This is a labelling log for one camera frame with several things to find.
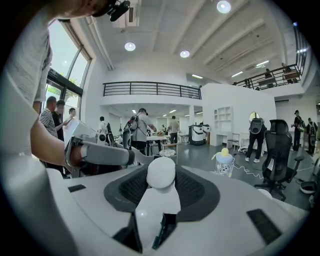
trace white cable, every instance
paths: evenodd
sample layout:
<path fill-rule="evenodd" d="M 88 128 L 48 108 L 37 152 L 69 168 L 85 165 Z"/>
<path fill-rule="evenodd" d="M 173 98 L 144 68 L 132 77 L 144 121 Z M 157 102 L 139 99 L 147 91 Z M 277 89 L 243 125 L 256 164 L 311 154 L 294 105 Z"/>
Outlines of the white cable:
<path fill-rule="evenodd" d="M 236 166 L 234 165 L 233 167 L 237 168 L 238 170 L 240 170 L 240 168 L 243 167 L 243 170 L 244 170 L 244 172 L 245 172 L 246 174 L 252 174 L 254 177 L 259 177 L 260 180 L 263 180 L 263 179 L 264 179 L 264 177 L 261 177 L 261 175 L 260 175 L 259 173 L 258 173 L 258 174 L 254 174 L 254 173 L 250 172 L 249 170 L 247 170 L 244 166 L 240 166 L 240 167 L 238 168 L 238 167 L 236 167 Z"/>
<path fill-rule="evenodd" d="M 300 172 L 300 171 L 309 170 L 309 169 L 311 169 L 311 168 L 313 168 L 313 166 L 312 166 L 312 167 L 309 167 L 309 168 L 301 169 L 301 170 L 296 170 L 296 171 L 297 171 L 297 172 Z"/>

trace camera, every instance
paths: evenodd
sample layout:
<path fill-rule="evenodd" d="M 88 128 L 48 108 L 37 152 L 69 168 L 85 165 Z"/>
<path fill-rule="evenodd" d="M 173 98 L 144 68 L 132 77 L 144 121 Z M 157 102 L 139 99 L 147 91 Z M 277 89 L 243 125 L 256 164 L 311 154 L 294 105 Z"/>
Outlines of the camera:
<path fill-rule="evenodd" d="M 119 19 L 123 14 L 125 14 L 129 8 L 130 8 L 130 1 L 123 1 L 119 2 L 118 0 L 111 1 L 110 4 L 106 5 L 104 8 L 102 8 L 100 11 L 92 15 L 93 17 L 100 17 L 102 15 L 109 15 L 110 21 L 115 22 L 117 19 Z"/>

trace black mesh chair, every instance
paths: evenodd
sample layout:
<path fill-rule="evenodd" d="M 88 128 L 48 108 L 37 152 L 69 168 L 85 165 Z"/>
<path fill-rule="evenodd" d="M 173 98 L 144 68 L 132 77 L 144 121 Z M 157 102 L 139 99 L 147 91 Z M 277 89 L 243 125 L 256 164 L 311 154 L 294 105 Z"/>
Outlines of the black mesh chair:
<path fill-rule="evenodd" d="M 294 169 L 287 166 L 292 143 L 292 136 L 288 132 L 288 125 L 284 120 L 270 120 L 271 128 L 264 134 L 267 147 L 267 158 L 262 164 L 263 184 L 254 185 L 255 188 L 269 188 L 271 193 L 274 190 L 286 200 L 283 190 L 286 186 L 283 182 L 290 183 L 297 174 L 297 169 L 304 156 L 297 156 L 294 160 Z"/>

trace railing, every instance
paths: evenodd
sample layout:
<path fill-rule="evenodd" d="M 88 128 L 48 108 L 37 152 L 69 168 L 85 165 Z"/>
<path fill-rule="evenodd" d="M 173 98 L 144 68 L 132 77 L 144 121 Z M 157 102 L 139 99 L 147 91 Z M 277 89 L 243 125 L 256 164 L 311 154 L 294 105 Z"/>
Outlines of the railing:
<path fill-rule="evenodd" d="M 149 81 L 103 83 L 103 96 L 140 94 L 178 96 L 201 100 L 200 89 L 173 83 Z"/>
<path fill-rule="evenodd" d="M 240 82 L 235 82 L 235 86 L 243 86 L 254 90 L 264 90 L 268 88 L 298 83 L 301 73 L 296 64 L 270 70 L 268 72 L 255 75 Z"/>

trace recessed light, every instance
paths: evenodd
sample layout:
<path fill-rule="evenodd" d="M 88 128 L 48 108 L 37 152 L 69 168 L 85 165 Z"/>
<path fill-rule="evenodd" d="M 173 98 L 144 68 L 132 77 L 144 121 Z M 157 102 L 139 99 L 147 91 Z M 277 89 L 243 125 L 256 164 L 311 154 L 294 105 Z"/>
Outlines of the recessed light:
<path fill-rule="evenodd" d="M 236 73 L 236 74 L 234 74 L 234 75 L 232 75 L 231 77 L 233 78 L 233 77 L 235 77 L 235 76 L 237 76 L 237 75 L 240 75 L 240 74 L 242 74 L 243 72 L 241 71 L 241 72 L 239 72 L 239 73 Z"/>
<path fill-rule="evenodd" d="M 124 45 L 124 48 L 128 51 L 128 52 L 132 52 L 136 49 L 136 45 L 133 42 L 127 42 Z"/>
<path fill-rule="evenodd" d="M 199 78 L 199 79 L 202 79 L 203 77 L 202 76 L 199 76 L 199 75 L 196 75 L 196 74 L 193 74 L 192 75 L 194 78 Z"/>
<path fill-rule="evenodd" d="M 188 58 L 190 55 L 190 52 L 188 52 L 187 50 L 183 50 L 182 52 L 180 52 L 180 56 L 182 58 Z"/>
<path fill-rule="evenodd" d="M 227 1 L 219 1 L 216 8 L 220 13 L 227 14 L 231 10 L 231 5 Z"/>
<path fill-rule="evenodd" d="M 256 67 L 261 66 L 261 65 L 263 65 L 263 64 L 266 64 L 266 63 L 268 63 L 268 62 L 269 62 L 269 60 L 266 60 L 266 61 L 264 61 L 264 62 L 261 62 L 261 63 L 257 64 Z"/>

